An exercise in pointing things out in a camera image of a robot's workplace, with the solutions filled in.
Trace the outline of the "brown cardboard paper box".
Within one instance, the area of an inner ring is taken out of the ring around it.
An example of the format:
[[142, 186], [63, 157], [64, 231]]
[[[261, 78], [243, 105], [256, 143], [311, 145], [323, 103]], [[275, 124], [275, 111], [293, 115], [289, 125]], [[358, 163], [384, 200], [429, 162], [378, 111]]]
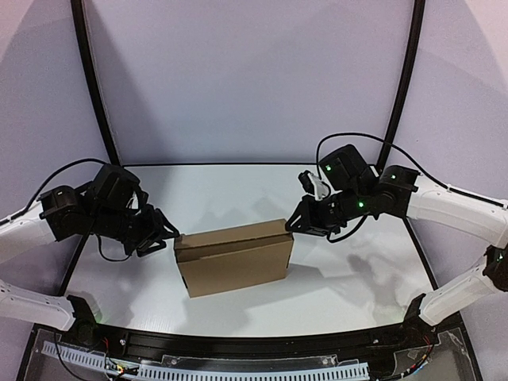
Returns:
[[188, 295], [197, 298], [285, 279], [294, 245], [285, 224], [277, 219], [176, 239], [175, 260]]

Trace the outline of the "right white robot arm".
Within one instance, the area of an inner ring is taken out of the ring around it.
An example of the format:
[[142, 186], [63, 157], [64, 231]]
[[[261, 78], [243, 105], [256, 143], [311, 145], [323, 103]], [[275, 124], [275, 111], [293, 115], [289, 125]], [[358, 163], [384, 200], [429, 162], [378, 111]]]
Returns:
[[436, 290], [409, 304], [404, 322], [430, 329], [454, 313], [507, 291], [507, 202], [444, 184], [422, 167], [392, 165], [378, 171], [348, 144], [317, 161], [318, 173], [303, 171], [305, 194], [286, 223], [287, 231], [329, 242], [347, 237], [353, 220], [383, 215], [417, 226], [444, 228], [438, 243], [450, 236], [460, 249], [468, 243], [469, 266]]

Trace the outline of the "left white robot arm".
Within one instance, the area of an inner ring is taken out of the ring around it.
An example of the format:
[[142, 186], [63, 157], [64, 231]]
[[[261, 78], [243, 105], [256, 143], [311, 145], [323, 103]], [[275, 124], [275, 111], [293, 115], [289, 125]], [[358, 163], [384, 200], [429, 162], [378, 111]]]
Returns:
[[[79, 187], [40, 186], [27, 205], [1, 220], [1, 261], [73, 236], [109, 238], [125, 256], [144, 257], [180, 232], [148, 201], [140, 179], [121, 166], [99, 162], [97, 175]], [[84, 298], [50, 296], [1, 283], [1, 315], [61, 332], [92, 335], [96, 320]]]

